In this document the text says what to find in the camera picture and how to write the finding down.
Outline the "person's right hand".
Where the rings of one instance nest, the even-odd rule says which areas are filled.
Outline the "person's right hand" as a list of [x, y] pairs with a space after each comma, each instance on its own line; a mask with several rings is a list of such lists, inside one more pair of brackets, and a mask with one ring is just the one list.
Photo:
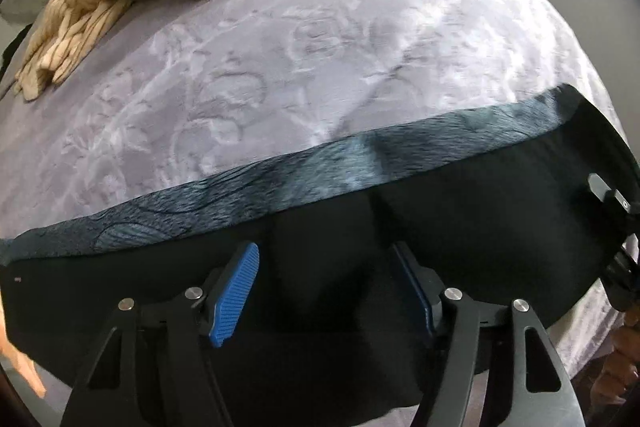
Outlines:
[[612, 335], [613, 351], [605, 358], [590, 398], [597, 405], [622, 405], [624, 394], [639, 381], [639, 326], [624, 325]]

